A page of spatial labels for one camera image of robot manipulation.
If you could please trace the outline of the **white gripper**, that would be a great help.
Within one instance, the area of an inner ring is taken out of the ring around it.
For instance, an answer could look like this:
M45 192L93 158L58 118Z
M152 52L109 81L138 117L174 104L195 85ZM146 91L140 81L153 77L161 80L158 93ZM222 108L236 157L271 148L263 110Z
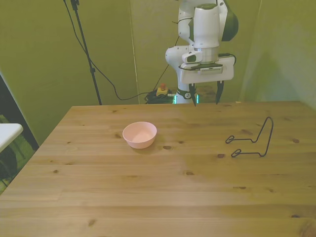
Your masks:
M189 84L189 92L194 106L196 101L195 83L217 81L217 92L215 103L218 104L224 89L224 81L232 80L234 77L234 56L220 57L213 64L185 64L178 66L180 70L180 81Z

